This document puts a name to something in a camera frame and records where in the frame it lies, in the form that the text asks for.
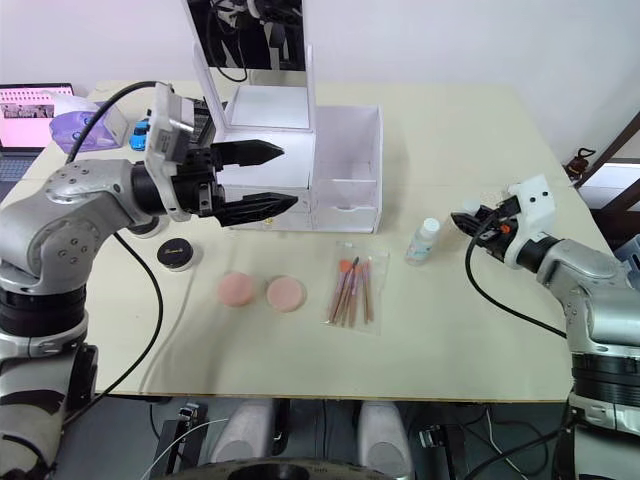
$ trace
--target white bottle cap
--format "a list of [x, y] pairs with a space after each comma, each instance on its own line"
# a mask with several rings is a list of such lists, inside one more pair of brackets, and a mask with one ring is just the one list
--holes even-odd
[[440, 222], [435, 218], [427, 218], [424, 222], [422, 222], [422, 227], [420, 227], [420, 233], [424, 237], [435, 237], [440, 231]]
[[477, 200], [465, 200], [462, 204], [462, 211], [469, 215], [475, 215], [480, 210], [480, 202]]

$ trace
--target white tabletop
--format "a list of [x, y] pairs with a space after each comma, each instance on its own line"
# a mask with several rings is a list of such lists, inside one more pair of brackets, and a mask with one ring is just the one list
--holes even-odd
[[[176, 87], [178, 93], [197, 94], [193, 84]], [[134, 95], [122, 109], [137, 119], [148, 106], [143, 99], [151, 97], [150, 92]], [[158, 276], [166, 310], [152, 354], [117, 392], [564, 400], [571, 384], [565, 342], [497, 310], [475, 293], [464, 274], [462, 244], [436, 247], [423, 267], [403, 261], [424, 217], [444, 219], [469, 198], [494, 205], [508, 183], [536, 173], [547, 176], [555, 195], [553, 233], [609, 252], [516, 97], [500, 87], [425, 85], [319, 85], [318, 96], [325, 104], [383, 106], [380, 232], [234, 231], [221, 229], [213, 219], [172, 224], [149, 240], [125, 232]], [[128, 148], [83, 155], [135, 158]], [[64, 155], [50, 146], [5, 203], [35, 191], [63, 162]], [[204, 251], [197, 267], [172, 273], [157, 263], [158, 246], [175, 236]], [[323, 324], [333, 266], [321, 253], [331, 251], [337, 241], [390, 252], [379, 336]], [[560, 306], [533, 274], [509, 270], [480, 250], [473, 268], [478, 282], [502, 302], [564, 328]], [[275, 313], [263, 296], [248, 307], [224, 307], [215, 291], [231, 270], [264, 281], [292, 275], [304, 283], [307, 301], [286, 315]], [[157, 307], [144, 272], [113, 239], [100, 251], [88, 289], [88, 341], [100, 349], [100, 390], [144, 348]]]

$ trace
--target makeup sponge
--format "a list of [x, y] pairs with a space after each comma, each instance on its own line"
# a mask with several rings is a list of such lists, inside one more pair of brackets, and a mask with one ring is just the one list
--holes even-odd
[[282, 313], [297, 310], [304, 300], [304, 287], [293, 277], [276, 278], [267, 288], [267, 302]]
[[218, 300], [227, 307], [242, 307], [255, 296], [253, 277], [232, 272], [225, 275], [218, 285]]

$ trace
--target white drawer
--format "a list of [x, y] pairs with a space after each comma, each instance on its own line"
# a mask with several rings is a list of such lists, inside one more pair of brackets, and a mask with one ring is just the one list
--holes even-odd
[[320, 206], [351, 209], [377, 205], [379, 190], [375, 180], [317, 179], [313, 198]]
[[318, 206], [314, 212], [314, 230], [333, 232], [373, 232], [378, 209], [375, 207], [338, 207]]

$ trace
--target black cable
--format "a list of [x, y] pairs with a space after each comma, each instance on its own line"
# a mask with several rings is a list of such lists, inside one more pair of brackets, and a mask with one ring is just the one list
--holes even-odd
[[322, 458], [328, 460], [327, 458], [327, 401], [322, 400]]
[[485, 405], [484, 408], [482, 409], [482, 413], [480, 414], [480, 416], [478, 418], [476, 418], [475, 420], [471, 420], [470, 422], [458, 423], [458, 425], [460, 425], [462, 427], [468, 427], [469, 425], [473, 425], [474, 423], [481, 422], [482, 419], [484, 418], [484, 416], [487, 414], [487, 409], [488, 408], [489, 408], [489, 406]]
[[240, 60], [242, 61], [242, 68], [244, 69], [244, 77], [243, 78], [233, 78], [233, 77], [230, 77], [229, 75], [227, 75], [226, 73], [224, 73], [222, 71], [222, 69], [220, 68], [220, 66], [216, 63], [216, 59], [213, 56], [213, 48], [211, 48], [211, 20], [213, 20], [214, 14], [215, 14], [216, 18], [218, 18], [217, 8], [218, 8], [217, 5], [214, 4], [214, 6], [212, 6], [209, 9], [209, 12], [207, 13], [207, 26], [205, 28], [205, 37], [206, 37], [205, 38], [205, 43], [207, 44], [207, 52], [209, 53], [209, 58], [210, 58], [211, 62], [213, 63], [213, 66], [220, 73], [220, 75], [222, 75], [224, 78], [226, 78], [227, 80], [230, 80], [232, 82], [242, 83], [242, 82], [246, 81], [247, 78], [249, 78], [249, 74], [247, 73], [247, 66], [246, 66], [245, 61], [244, 61], [244, 55], [242, 55], [242, 48], [240, 47], [240, 34], [239, 33], [236, 32], [236, 43], [238, 45], [238, 52], [240, 52]]
[[[91, 117], [91, 120], [89, 120], [89, 123], [87, 123], [87, 125], [84, 127], [84, 129], [80, 133], [80, 136], [76, 139], [76, 142], [73, 144], [73, 148], [69, 152], [69, 156], [67, 157], [66, 163], [72, 163], [73, 161], [75, 161], [76, 155], [78, 154], [78, 151], [82, 146], [82, 143], [85, 141], [85, 139], [89, 135], [89, 132], [91, 131], [91, 129], [94, 127], [96, 123], [98, 123], [100, 118], [107, 112], [107, 110], [109, 110], [109, 108], [111, 108], [118, 100], [120, 100], [125, 95], [131, 92], [134, 92], [136, 90], [140, 90], [142, 88], [155, 87], [156, 83], [158, 82], [144, 81], [144, 82], [133, 83], [131, 85], [124, 87], [122, 90], [119, 90], [114, 95], [112, 95], [106, 102], [104, 102], [100, 106], [100, 108], [96, 111], [96, 113], [93, 114], [93, 116]], [[75, 412], [73, 415], [71, 415], [69, 418], [67, 418], [63, 423], [64, 427], [72, 424], [82, 415], [87, 413], [87, 411], [89, 411], [96, 403], [98, 403], [104, 397], [109, 395], [111, 391], [113, 391], [118, 385], [120, 385], [124, 381], [124, 379], [127, 378], [131, 374], [131, 372], [133, 372], [136, 369], [138, 365], [140, 365], [142, 360], [145, 359], [149, 351], [151, 351], [151, 348], [153, 348], [153, 345], [156, 343], [156, 340], [158, 339], [158, 335], [160, 334], [160, 329], [162, 328], [162, 318], [164, 316], [164, 302], [162, 300], [162, 292], [160, 291], [160, 285], [158, 285], [158, 280], [156, 279], [155, 275], [153, 274], [149, 266], [146, 264], [146, 262], [140, 257], [140, 255], [138, 255], [135, 252], [135, 250], [133, 250], [133, 248], [129, 246], [127, 242], [124, 241], [124, 239], [118, 233], [114, 233], [113, 236], [120, 243], [120, 245], [122, 245], [125, 248], [125, 250], [127, 250], [131, 254], [131, 256], [136, 259], [136, 261], [140, 264], [140, 266], [142, 266], [144, 271], [147, 273], [147, 275], [151, 279], [151, 283], [153, 284], [153, 288], [158, 298], [158, 319], [156, 321], [156, 328], [153, 332], [153, 335], [151, 336], [151, 340], [149, 340], [149, 343], [147, 344], [143, 352], [135, 360], [135, 362], [133, 362], [133, 364], [131, 364], [131, 366], [115, 382], [109, 385], [100, 395], [97, 395], [96, 397], [94, 397], [87, 405], [85, 405], [83, 408], [81, 408], [80, 410]]]
[[493, 298], [491, 295], [489, 295], [487, 292], [485, 292], [482, 288], [480, 288], [480, 285], [478, 285], [478, 283], [476, 282], [475, 278], [473, 278], [473, 273], [471, 272], [471, 255], [473, 254], [473, 248], [478, 243], [478, 239], [480, 238], [480, 235], [482, 235], [484, 233], [484, 231], [487, 229], [487, 227], [495, 219], [496, 219], [495, 215], [489, 215], [489, 217], [487, 217], [487, 219], [484, 222], [482, 222], [482, 224], [478, 228], [478, 231], [476, 232], [476, 234], [473, 236], [473, 238], [469, 242], [469, 246], [467, 247], [467, 253], [466, 253], [465, 257], [464, 257], [464, 268], [465, 268], [465, 271], [467, 272], [467, 278], [469, 279], [469, 282], [471, 283], [473, 288], [475, 288], [476, 291], [480, 295], [482, 295], [484, 297], [485, 300], [488, 300], [490, 303], [492, 303], [496, 307], [500, 308], [501, 310], [504, 310], [505, 312], [510, 313], [511, 315], [514, 315], [514, 316], [516, 316], [516, 317], [518, 317], [518, 318], [520, 318], [520, 319], [522, 319], [522, 320], [524, 320], [526, 322], [529, 322], [529, 323], [531, 323], [533, 325], [536, 325], [537, 327], [544, 328], [548, 332], [555, 333], [556, 335], [558, 335], [558, 336], [560, 336], [562, 338], [567, 338], [567, 334], [564, 333], [562, 330], [558, 330], [557, 328], [552, 327], [551, 325], [547, 325], [546, 323], [543, 323], [540, 320], [536, 320], [535, 318], [529, 317], [528, 315], [520, 313], [520, 312], [518, 312], [518, 311], [516, 311], [516, 310], [514, 310], [512, 308], [509, 308], [506, 305], [500, 303], [495, 298]]
[[71, 151], [69, 152], [69, 155], [67, 156], [67, 161], [65, 163], [71, 163], [76, 159], [76, 155], [78, 154], [78, 151], [80, 150], [80, 147], [82, 146], [86, 138], [89, 136], [89, 132], [91, 132], [91, 129], [96, 125], [96, 123], [100, 121], [100, 119], [106, 113], [106, 111], [109, 110], [111, 107], [113, 107], [113, 105], [118, 100], [120, 100], [122, 97], [124, 97], [125, 95], [128, 95], [131, 92], [140, 90], [141, 88], [155, 87], [156, 83], [158, 82], [146, 81], [146, 82], [133, 83], [131, 85], [124, 87], [119, 92], [116, 92], [111, 98], [109, 98], [109, 100], [107, 100], [102, 105], [100, 105], [100, 108], [98, 108], [96, 113], [93, 114], [93, 116], [91, 117], [91, 120], [89, 120], [89, 123], [87, 123], [85, 127], [82, 129], [82, 132], [80, 132], [80, 136], [76, 139], [76, 142], [73, 144], [73, 147], [71, 148]]
[[[573, 416], [571, 415], [571, 413], [569, 411], [569, 398], [570, 398], [572, 392], [573, 392], [573, 387], [569, 391], [569, 396], [567, 397], [567, 401], [565, 402], [564, 408], [562, 409], [562, 416], [560, 417], [560, 431], [562, 432], [562, 430], [565, 430], [565, 433], [567, 433], [567, 434], [569, 434], [571, 432], [571, 429], [575, 426], [575, 422], [573, 420]], [[559, 450], [560, 449], [557, 446], [553, 450], [553, 459], [551, 460], [551, 475], [552, 475], [553, 478], [561, 478], [560, 475], [559, 475], [560, 465], [558, 464], [558, 462], [559, 462], [559, 457], [558, 457]]]
[[[531, 430], [538, 438], [542, 437], [542, 432], [529, 422], [525, 422], [523, 420], [496, 420], [491, 406], [489, 406], [489, 412], [491, 414], [491, 421], [496, 425], [525, 427]], [[549, 446], [546, 443], [544, 443], [542, 446], [544, 447], [544, 460], [542, 462], [542, 465], [529, 473], [521, 470], [524, 475], [528, 477], [535, 477], [536, 475], [540, 475], [547, 468], [547, 465], [549, 465]]]
[[[480, 442], [482, 442], [487, 448], [489, 448], [489, 450], [491, 450], [492, 452], [495, 453], [500, 453], [496, 450], [496, 447], [494, 447], [493, 445], [491, 445], [491, 442], [489, 442], [489, 440], [487, 440], [486, 438], [484, 438], [482, 435], [480, 435], [478, 432], [476, 432], [475, 430], [473, 430], [470, 426], [468, 425], [464, 425], [464, 424], [460, 424], [460, 426], [466, 431], [469, 432], [471, 435], [473, 435], [477, 440], [479, 440]], [[511, 470], [513, 470], [515, 473], [517, 473], [518, 475], [531, 475], [529, 473], [525, 473], [520, 467], [513, 467], [512, 465], [509, 465], [509, 463], [507, 463], [507, 459], [505, 458], [504, 460], [504, 464], [509, 467]]]
[[149, 423], [151, 424], [153, 436], [156, 437], [156, 440], [160, 440], [160, 434], [158, 433], [158, 429], [156, 428], [156, 422], [153, 419], [153, 403], [149, 404]]
[[131, 248], [129, 244], [125, 242], [118, 233], [114, 233], [113, 236], [118, 242], [120, 242], [120, 245], [122, 245], [125, 248], [125, 250], [127, 250], [131, 254], [131, 256], [133, 256], [133, 258], [136, 259], [136, 261], [140, 264], [140, 266], [142, 266], [144, 271], [147, 272], [147, 275], [149, 275], [149, 278], [151, 279], [151, 283], [153, 284], [153, 288], [156, 292], [156, 296], [158, 297], [158, 320], [156, 321], [156, 328], [153, 332], [153, 335], [151, 336], [151, 339], [149, 340], [149, 343], [147, 344], [145, 349], [142, 351], [142, 353], [138, 356], [136, 361], [133, 362], [131, 366], [122, 375], [120, 375], [120, 378], [118, 378], [115, 382], [109, 385], [100, 395], [94, 397], [93, 400], [91, 400], [87, 405], [85, 405], [83, 408], [81, 408], [76, 413], [74, 413], [69, 418], [67, 418], [63, 424], [65, 427], [75, 422], [78, 418], [80, 418], [82, 415], [87, 413], [89, 409], [91, 409], [96, 403], [98, 403], [106, 395], [108, 395], [113, 389], [115, 389], [118, 385], [120, 385], [123, 382], [123, 380], [127, 378], [131, 374], [131, 372], [133, 372], [136, 369], [138, 365], [140, 365], [142, 360], [145, 359], [147, 354], [151, 351], [151, 348], [153, 348], [153, 345], [156, 343], [156, 340], [158, 339], [158, 335], [160, 334], [160, 329], [162, 328], [162, 318], [164, 316], [164, 302], [162, 300], [162, 292], [160, 291], [160, 285], [158, 284], [158, 280], [156, 279], [155, 275], [149, 268], [149, 265], [146, 264], [146, 262], [140, 257], [140, 255], [138, 255], [135, 252], [135, 250], [133, 250], [133, 248]]
[[547, 443], [553, 440], [554, 438], [556, 438], [558, 436], [558, 433], [559, 433], [558, 430], [554, 430], [553, 432], [547, 433], [546, 435], [543, 435], [539, 438], [530, 440], [527, 443], [523, 443], [522, 445], [518, 445], [517, 447], [513, 447], [513, 448], [510, 448], [509, 450], [505, 450], [500, 455], [496, 455], [495, 457], [492, 457], [489, 460], [482, 462], [480, 465], [474, 468], [471, 471], [471, 473], [469, 473], [466, 477], [464, 477], [464, 480], [473, 480], [474, 478], [477, 478], [478, 475], [480, 475], [480, 473], [482, 473], [483, 470], [489, 468], [494, 463], [499, 462], [507, 457], [510, 457], [528, 448], [535, 447], [536, 445], [540, 445], [542, 443]]

